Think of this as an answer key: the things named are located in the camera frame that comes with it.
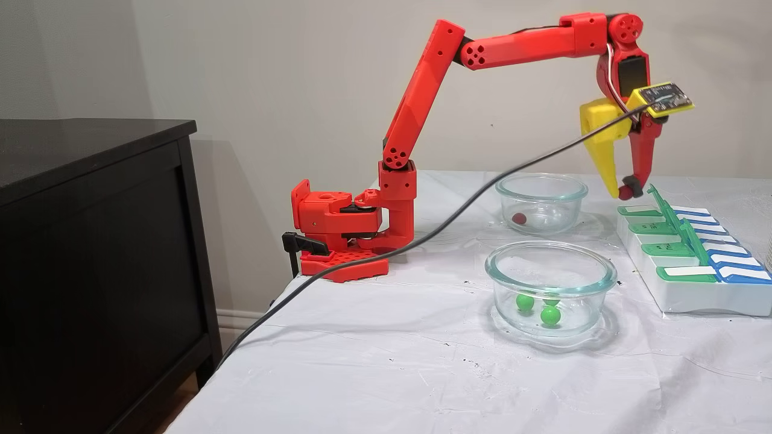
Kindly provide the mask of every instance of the glass bowl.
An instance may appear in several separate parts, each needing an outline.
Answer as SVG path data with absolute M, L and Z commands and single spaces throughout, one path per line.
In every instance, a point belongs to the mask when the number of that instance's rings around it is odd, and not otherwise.
M 573 227 L 587 186 L 566 175 L 516 173 L 496 183 L 504 222 L 532 235 L 551 235 Z
M 496 309 L 529 334 L 566 337 L 590 329 L 617 279 L 611 261 L 557 241 L 522 241 L 494 250 L 485 261 Z

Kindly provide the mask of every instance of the red robot arm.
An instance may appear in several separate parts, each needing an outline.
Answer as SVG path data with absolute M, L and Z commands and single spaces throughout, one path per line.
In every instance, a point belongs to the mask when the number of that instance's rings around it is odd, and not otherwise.
M 556 26 L 472 40 L 464 36 L 464 28 L 438 20 L 383 140 L 383 159 L 378 162 L 380 189 L 365 190 L 356 198 L 343 192 L 312 192 L 308 180 L 293 189 L 295 227 L 326 243 L 331 251 L 329 256 L 304 253 L 300 257 L 302 273 L 314 274 L 412 241 L 416 173 L 410 154 L 451 63 L 480 70 L 599 55 L 601 91 L 624 103 L 633 89 L 649 85 L 648 56 L 635 43 L 642 26 L 641 19 L 632 14 L 581 13 L 561 17 Z M 631 132 L 634 174 L 620 187 L 623 199 L 641 195 L 651 171 L 654 140 L 662 125 L 647 116 L 641 116 Z M 389 211 L 389 227 L 379 232 L 382 209 Z M 339 270 L 327 278 L 342 282 L 387 272 L 384 259 Z

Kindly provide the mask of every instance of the white label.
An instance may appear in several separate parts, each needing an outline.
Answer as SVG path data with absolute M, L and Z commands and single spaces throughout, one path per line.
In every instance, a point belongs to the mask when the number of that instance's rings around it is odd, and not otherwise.
M 643 212 L 643 211 L 659 211 L 657 207 L 653 205 L 633 205 L 625 206 L 627 212 Z
M 764 279 L 764 280 L 772 280 L 772 277 L 770 277 L 770 274 L 766 271 L 762 270 L 745 270 L 744 268 L 736 268 L 733 266 L 723 266 L 721 267 L 721 270 L 719 270 L 719 273 L 721 273 L 721 276 L 728 277 L 728 276 L 745 276 L 745 277 L 755 277 L 757 279 Z
M 726 233 L 726 229 L 723 228 L 721 225 L 698 225 L 696 223 L 692 223 L 692 227 L 694 229 L 701 229 L 703 231 L 713 231 L 713 232 L 724 232 Z
M 668 276 L 696 276 L 698 274 L 716 274 L 711 266 L 671 266 L 665 268 Z
M 688 206 L 673 206 L 673 205 L 670 205 L 670 208 L 672 208 L 673 211 L 698 212 L 699 214 L 710 215 L 710 212 L 708 212 L 708 210 L 704 208 L 690 208 Z
M 748 254 L 747 250 L 740 246 L 735 246 L 734 244 L 715 244 L 714 242 L 705 242 L 703 243 L 703 247 L 705 250 L 721 250 L 722 252 L 742 253 L 743 255 Z
M 728 235 L 713 235 L 712 233 L 697 233 L 697 238 L 699 239 L 711 239 L 713 241 L 724 241 L 724 242 L 737 242 L 736 239 L 734 239 L 731 236 Z
M 691 215 L 691 214 L 676 214 L 676 217 L 680 219 L 687 219 L 690 222 L 705 222 L 705 223 L 718 223 L 716 219 L 709 215 Z
M 761 266 L 759 261 L 755 260 L 754 258 L 738 258 L 737 256 L 729 255 L 711 255 L 710 259 L 712 259 L 714 263 L 741 263 L 745 265 Z

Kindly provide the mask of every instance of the table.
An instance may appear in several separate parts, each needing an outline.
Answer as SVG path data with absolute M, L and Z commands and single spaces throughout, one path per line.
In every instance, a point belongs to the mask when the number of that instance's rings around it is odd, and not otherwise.
M 222 356 L 192 120 L 0 120 L 0 432 L 138 432 Z
M 492 176 L 419 172 L 416 236 Z M 620 203 L 598 176 L 579 178 L 590 188 L 580 222 L 552 238 L 611 258 L 620 281 L 583 341 L 532 341 L 498 317 L 483 261 L 531 237 L 502 224 L 488 192 L 387 276 L 312 285 L 168 432 L 772 432 L 772 319 L 663 314 L 615 234 Z M 652 182 L 672 204 L 710 209 L 764 257 L 772 181 Z

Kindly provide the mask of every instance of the red ball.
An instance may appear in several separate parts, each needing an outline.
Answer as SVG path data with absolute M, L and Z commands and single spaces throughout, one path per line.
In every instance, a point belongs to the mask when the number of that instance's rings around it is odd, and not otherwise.
M 619 198 L 623 201 L 629 200 L 632 197 L 632 188 L 627 185 L 622 185 L 619 188 Z
M 515 215 L 512 216 L 512 221 L 517 225 L 525 225 L 526 220 L 526 215 L 522 212 L 516 212 Z

